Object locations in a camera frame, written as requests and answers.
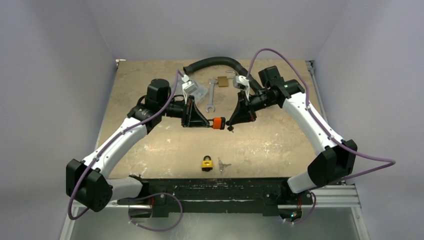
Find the black-headed keys of orange padlock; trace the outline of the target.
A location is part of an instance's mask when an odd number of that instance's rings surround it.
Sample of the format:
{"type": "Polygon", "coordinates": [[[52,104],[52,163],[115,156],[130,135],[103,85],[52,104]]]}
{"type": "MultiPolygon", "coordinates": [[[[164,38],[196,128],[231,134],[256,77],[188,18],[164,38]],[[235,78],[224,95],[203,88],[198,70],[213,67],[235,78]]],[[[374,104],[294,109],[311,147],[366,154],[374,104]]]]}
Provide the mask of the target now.
{"type": "Polygon", "coordinates": [[[227,130],[233,133],[234,132],[234,127],[232,125],[230,125],[230,126],[227,127],[227,130]]]}

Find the orange black padlock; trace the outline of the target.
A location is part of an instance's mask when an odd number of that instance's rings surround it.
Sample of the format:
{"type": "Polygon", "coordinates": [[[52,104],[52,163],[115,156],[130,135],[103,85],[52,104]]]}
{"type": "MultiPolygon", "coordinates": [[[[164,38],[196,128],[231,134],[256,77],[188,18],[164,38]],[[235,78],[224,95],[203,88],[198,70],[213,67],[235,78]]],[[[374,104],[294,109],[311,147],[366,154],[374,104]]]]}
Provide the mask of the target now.
{"type": "Polygon", "coordinates": [[[226,118],[225,117],[215,117],[208,119],[211,122],[210,127],[214,130],[224,130],[226,127],[226,118]]]}

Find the yellow padlock black shackle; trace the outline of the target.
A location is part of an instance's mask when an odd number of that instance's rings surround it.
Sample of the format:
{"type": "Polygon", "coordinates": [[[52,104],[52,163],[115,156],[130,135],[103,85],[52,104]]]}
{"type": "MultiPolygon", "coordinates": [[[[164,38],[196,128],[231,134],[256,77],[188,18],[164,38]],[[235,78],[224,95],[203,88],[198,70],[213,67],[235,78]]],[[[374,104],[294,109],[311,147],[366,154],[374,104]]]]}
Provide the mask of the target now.
{"type": "Polygon", "coordinates": [[[213,161],[209,155],[204,156],[201,163],[201,170],[203,172],[209,172],[213,169],[213,161]]]}

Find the silver keys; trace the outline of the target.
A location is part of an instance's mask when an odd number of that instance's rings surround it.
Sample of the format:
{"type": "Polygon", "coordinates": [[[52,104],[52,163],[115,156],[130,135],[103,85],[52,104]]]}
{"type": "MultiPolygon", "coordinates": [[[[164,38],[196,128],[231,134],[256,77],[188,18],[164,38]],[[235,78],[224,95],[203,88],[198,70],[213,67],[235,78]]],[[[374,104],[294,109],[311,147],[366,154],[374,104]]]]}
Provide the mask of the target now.
{"type": "Polygon", "coordinates": [[[231,163],[223,163],[223,161],[221,160],[220,157],[218,157],[218,168],[219,168],[219,172],[222,175],[225,171],[225,168],[231,166],[231,163]]]}

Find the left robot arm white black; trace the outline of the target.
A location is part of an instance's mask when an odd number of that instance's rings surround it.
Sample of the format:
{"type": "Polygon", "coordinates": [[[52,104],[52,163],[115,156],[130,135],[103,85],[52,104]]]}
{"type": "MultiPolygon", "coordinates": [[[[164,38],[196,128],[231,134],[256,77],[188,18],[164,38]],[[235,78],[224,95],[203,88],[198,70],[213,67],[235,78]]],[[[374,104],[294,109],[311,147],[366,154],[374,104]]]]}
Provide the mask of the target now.
{"type": "Polygon", "coordinates": [[[195,105],[200,84],[184,75],[174,87],[165,79],[153,79],[146,95],[139,98],[119,128],[93,153],[82,160],[72,159],[66,166],[65,192],[70,203],[78,201],[99,212],[110,201],[130,198],[138,205],[146,203],[146,182],[131,175],[109,179],[112,170],[125,154],[158,125],[163,116],[179,118],[183,127],[209,127],[210,123],[195,105]]]}

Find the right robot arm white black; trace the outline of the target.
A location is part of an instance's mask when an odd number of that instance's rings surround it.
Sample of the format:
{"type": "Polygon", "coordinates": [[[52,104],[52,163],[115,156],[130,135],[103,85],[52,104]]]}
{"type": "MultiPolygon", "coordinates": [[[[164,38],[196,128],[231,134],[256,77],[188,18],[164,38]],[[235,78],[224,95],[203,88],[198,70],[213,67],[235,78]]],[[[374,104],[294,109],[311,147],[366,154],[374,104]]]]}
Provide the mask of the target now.
{"type": "Polygon", "coordinates": [[[234,125],[254,122],[256,112],[278,105],[298,124],[312,145],[315,159],[304,172],[288,178],[281,187],[280,196],[288,204],[294,203],[304,191],[324,187],[350,175],[355,163],[353,151],[358,149],[353,140],[344,140],[324,121],[307,99],[305,89],[295,79],[285,81],[276,66],[259,72],[263,88],[250,95],[250,81],[243,75],[233,78],[239,89],[237,105],[226,122],[228,130],[234,125]]]}

